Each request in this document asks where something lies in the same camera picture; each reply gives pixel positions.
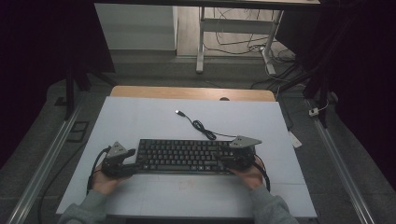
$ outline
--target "white tabletop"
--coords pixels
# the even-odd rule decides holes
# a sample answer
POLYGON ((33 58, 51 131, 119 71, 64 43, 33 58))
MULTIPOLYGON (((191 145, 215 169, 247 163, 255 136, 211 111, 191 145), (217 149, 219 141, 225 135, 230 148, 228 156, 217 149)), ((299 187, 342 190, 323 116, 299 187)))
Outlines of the white tabletop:
MULTIPOLYGON (((295 217, 317 216, 278 103, 131 97, 106 98, 57 213, 83 201, 95 158, 115 141, 129 149, 143 138, 206 140, 176 110, 213 132, 262 140, 256 152, 271 193, 281 196, 295 217)), ((123 217, 252 217, 248 189, 233 175, 134 175, 117 187, 106 211, 123 217)))

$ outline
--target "keyboard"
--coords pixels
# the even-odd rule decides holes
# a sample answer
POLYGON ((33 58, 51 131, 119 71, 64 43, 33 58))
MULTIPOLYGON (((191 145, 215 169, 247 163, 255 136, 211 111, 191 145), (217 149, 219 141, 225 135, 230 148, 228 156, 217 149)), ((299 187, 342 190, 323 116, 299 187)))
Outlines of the keyboard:
POLYGON ((230 142, 141 139, 136 159, 141 164, 139 173, 230 175, 228 168, 213 155, 232 156, 230 142))

